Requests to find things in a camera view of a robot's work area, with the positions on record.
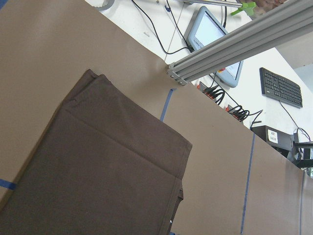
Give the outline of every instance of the green plastic clip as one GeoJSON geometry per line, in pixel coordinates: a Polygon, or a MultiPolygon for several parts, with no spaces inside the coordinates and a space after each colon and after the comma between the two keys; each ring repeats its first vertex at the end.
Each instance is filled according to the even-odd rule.
{"type": "Polygon", "coordinates": [[[230,13],[232,16],[238,14],[241,11],[245,11],[246,14],[248,16],[253,16],[254,15],[254,11],[253,9],[256,7],[256,3],[255,2],[242,2],[242,7],[239,7],[237,11],[234,11],[232,13],[230,13]]]}

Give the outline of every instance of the white table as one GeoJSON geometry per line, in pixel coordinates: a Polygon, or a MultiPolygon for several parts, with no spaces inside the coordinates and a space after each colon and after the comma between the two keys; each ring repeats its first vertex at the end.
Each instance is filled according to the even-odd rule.
{"type": "MultiPolygon", "coordinates": [[[[86,1],[94,5],[101,5],[103,2],[103,0],[86,1]]],[[[135,0],[135,2],[154,22],[157,33],[166,50],[173,52],[185,46],[182,37],[176,30],[171,14],[167,12],[164,7],[166,5],[166,0],[159,0],[159,3],[157,3],[156,0],[135,0]]],[[[193,13],[202,5],[196,3],[187,5],[175,0],[169,0],[169,3],[175,19],[178,22],[178,26],[181,32],[184,33],[193,13]]],[[[223,18],[222,11],[224,14],[224,8],[208,4],[205,6],[218,20],[223,18]]],[[[230,12],[235,10],[235,8],[231,7],[227,9],[228,16],[226,29],[228,32],[237,29],[251,20],[244,12],[231,16],[230,12]]],[[[162,58],[167,64],[190,54],[187,49],[184,49],[173,55],[166,55],[157,41],[150,21],[130,0],[115,0],[114,5],[110,9],[102,12],[102,14],[131,35],[144,47],[162,58]]],[[[222,85],[222,87],[239,104],[241,104],[243,108],[250,110],[251,113],[263,109],[262,114],[258,117],[258,120],[261,120],[262,122],[255,124],[255,126],[267,125],[288,134],[292,134],[296,129],[296,125],[286,111],[280,106],[279,102],[261,95],[260,67],[264,67],[274,73],[284,76],[301,87],[303,108],[298,109],[284,103],[283,105],[292,115],[297,124],[304,128],[309,135],[313,137],[313,94],[275,48],[250,57],[244,61],[239,84],[236,88],[230,89],[224,85],[222,85]]],[[[199,81],[202,81],[209,86],[212,83],[212,79],[208,76],[198,79],[194,83],[199,83],[199,81]]],[[[221,103],[221,107],[226,107],[227,104],[235,106],[235,103],[228,96],[225,96],[225,99],[221,103]]],[[[254,117],[255,116],[248,117],[244,121],[244,125],[249,128],[254,117]]],[[[304,136],[302,136],[300,140],[307,141],[304,136]]]]}

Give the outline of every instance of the metal rod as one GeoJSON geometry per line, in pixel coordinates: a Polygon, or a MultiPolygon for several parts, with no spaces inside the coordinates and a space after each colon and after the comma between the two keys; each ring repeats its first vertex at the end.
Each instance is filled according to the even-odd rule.
{"type": "Polygon", "coordinates": [[[179,1],[218,5],[218,6],[231,6],[231,7],[242,7],[243,6],[241,3],[228,2],[228,1],[222,1],[222,0],[179,0],[179,1]]]}

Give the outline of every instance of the gray metal frame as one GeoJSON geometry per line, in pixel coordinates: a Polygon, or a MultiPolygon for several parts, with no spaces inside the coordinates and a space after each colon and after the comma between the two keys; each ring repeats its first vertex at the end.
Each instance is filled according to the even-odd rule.
{"type": "Polygon", "coordinates": [[[289,0],[169,65],[182,85],[313,31],[313,0],[289,0]]]}

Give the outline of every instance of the tablet device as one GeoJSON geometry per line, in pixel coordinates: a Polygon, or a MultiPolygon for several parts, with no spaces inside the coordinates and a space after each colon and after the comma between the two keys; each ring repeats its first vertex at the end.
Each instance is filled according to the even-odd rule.
{"type": "MultiPolygon", "coordinates": [[[[205,6],[202,6],[199,12],[192,17],[185,37],[190,51],[193,52],[221,38],[225,34],[227,34],[227,31],[220,22],[218,22],[205,6]]],[[[226,68],[221,68],[217,71],[216,75],[229,87],[236,87],[242,65],[243,62],[241,61],[226,68]]]]}

